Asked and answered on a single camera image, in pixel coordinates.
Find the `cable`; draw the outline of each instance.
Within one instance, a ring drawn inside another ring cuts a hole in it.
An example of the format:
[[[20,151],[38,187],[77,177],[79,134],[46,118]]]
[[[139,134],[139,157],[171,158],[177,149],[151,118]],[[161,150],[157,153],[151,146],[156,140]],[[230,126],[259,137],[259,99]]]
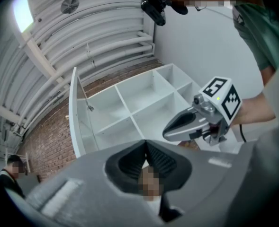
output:
[[[243,125],[242,124],[239,125],[239,130],[240,130],[240,135],[242,136],[243,141],[247,142],[244,135],[243,135]]]

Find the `cubby compartment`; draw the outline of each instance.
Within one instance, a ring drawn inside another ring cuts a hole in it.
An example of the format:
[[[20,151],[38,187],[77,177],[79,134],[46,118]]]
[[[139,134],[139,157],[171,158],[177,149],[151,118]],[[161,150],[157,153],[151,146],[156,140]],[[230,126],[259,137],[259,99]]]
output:
[[[191,82],[178,90],[178,93],[187,101],[189,105],[192,105],[194,96],[198,94],[200,87]]]
[[[129,116],[114,86],[90,97],[88,103],[94,108],[89,111],[89,116],[95,134]]]
[[[175,89],[192,82],[191,78],[188,77],[182,70],[174,65],[168,65],[160,67],[157,72],[165,78]]]
[[[132,119],[126,118],[95,135],[99,150],[119,144],[142,140]]]
[[[156,71],[148,71],[118,83],[117,88],[131,113],[157,102],[174,91]]]
[[[176,114],[188,108],[188,106],[177,93],[172,93],[133,114],[133,118],[145,139],[168,142],[162,136],[165,126]]]

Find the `brick wall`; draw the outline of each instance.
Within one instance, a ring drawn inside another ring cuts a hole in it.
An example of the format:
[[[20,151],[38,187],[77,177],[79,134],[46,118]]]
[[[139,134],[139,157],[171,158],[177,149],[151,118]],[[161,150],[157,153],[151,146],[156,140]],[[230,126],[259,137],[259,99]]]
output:
[[[120,81],[162,66],[158,60],[135,65],[104,78],[85,87],[88,97],[102,91]],[[56,174],[63,167],[76,159],[70,136],[69,99],[49,112],[25,138],[18,154],[29,154],[31,172],[38,174],[41,181]]]

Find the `person's hand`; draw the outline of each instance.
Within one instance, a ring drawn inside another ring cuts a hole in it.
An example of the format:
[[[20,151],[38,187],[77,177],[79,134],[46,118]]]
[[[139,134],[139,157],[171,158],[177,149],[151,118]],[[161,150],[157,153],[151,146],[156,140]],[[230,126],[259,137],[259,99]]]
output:
[[[268,104],[263,93],[250,99],[244,99],[237,116],[231,126],[238,124],[249,124],[267,122],[275,119],[275,114]]]

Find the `ceiling fan vent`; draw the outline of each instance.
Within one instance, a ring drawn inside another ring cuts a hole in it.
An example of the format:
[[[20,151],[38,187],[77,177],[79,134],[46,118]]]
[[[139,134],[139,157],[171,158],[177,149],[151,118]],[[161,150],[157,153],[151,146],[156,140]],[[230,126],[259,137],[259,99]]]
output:
[[[65,0],[63,1],[60,10],[63,14],[71,14],[76,11],[78,6],[79,6],[78,0]]]

